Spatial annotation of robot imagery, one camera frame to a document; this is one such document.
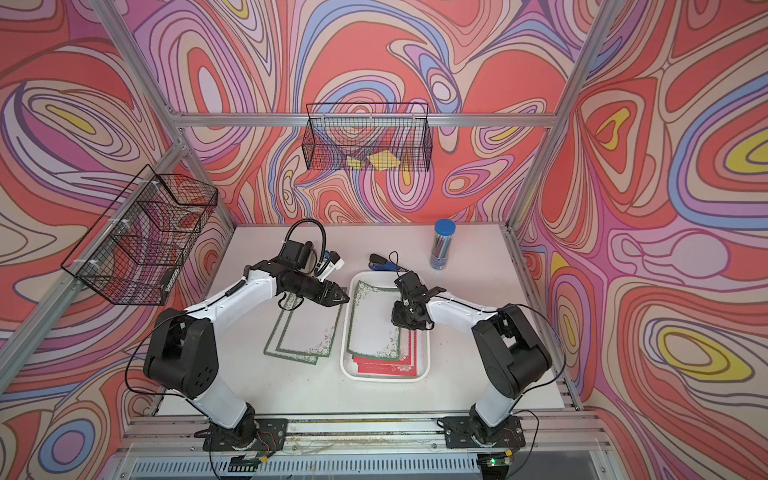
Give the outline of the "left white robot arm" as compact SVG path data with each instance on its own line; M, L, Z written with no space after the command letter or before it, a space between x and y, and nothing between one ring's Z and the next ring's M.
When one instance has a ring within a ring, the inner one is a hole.
M257 448L266 430L255 410L219 373L217 337L256 307L293 294L323 307L336 307L349 296L328 276L343 266L341 256L322 256L317 273L305 270L311 244L286 240L279 254L244 267L232 286L184 310L161 312L149 335L143 364L148 379L181 395L209 420L207 451Z

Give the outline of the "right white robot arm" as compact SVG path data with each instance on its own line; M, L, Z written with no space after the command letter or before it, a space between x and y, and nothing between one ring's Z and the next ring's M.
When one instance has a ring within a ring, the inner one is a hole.
M456 448L459 439L486 448L512 444L516 402L553 366L549 350L521 306L476 305L442 287L427 288L413 271L400 273L394 284L400 298L392 308L392 324L416 331L449 326L471 334L489 381L466 417L439 421L446 445Z

